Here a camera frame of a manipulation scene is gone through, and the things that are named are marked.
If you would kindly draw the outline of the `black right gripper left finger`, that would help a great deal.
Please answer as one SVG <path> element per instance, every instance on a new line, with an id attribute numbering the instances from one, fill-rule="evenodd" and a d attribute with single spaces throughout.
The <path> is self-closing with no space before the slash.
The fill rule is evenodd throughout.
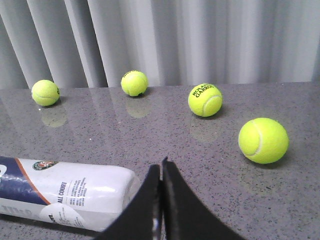
<path id="1" fill-rule="evenodd" d="M 153 164 L 133 200 L 97 240 L 160 239 L 160 166 Z"/>

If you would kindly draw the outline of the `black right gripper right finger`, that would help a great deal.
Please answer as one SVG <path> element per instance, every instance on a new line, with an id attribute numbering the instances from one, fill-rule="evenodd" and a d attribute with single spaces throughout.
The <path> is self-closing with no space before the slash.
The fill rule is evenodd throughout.
<path id="1" fill-rule="evenodd" d="M 167 157 L 162 161 L 163 207 L 168 240 L 242 240 L 201 202 Z"/>

